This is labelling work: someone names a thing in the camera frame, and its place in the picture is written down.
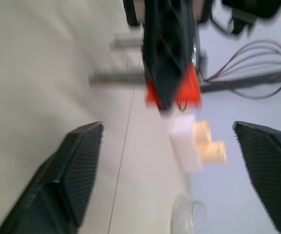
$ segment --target textured rubber pad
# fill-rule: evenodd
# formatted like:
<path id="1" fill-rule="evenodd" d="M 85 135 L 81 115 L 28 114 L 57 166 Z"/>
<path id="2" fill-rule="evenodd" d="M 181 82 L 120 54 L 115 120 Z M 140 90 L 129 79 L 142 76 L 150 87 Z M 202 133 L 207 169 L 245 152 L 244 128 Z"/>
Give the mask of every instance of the textured rubber pad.
<path id="1" fill-rule="evenodd" d="M 245 122 L 235 122 L 234 131 L 251 182 L 281 232 L 281 132 Z"/>
<path id="2" fill-rule="evenodd" d="M 0 227 L 0 234 L 77 233 L 94 187 L 103 124 L 67 134 L 36 171 Z"/>

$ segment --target white floor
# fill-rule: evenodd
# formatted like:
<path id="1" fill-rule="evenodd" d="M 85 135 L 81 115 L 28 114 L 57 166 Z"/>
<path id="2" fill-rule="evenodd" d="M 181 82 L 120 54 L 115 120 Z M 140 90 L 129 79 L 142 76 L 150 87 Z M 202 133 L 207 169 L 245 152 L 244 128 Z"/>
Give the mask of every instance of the white floor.
<path id="1" fill-rule="evenodd" d="M 106 141 L 81 233 L 108 233 L 133 89 L 90 89 L 88 75 L 138 65 L 140 54 L 109 49 L 127 31 L 121 0 L 0 1 L 0 223 L 64 135 L 100 120 Z"/>

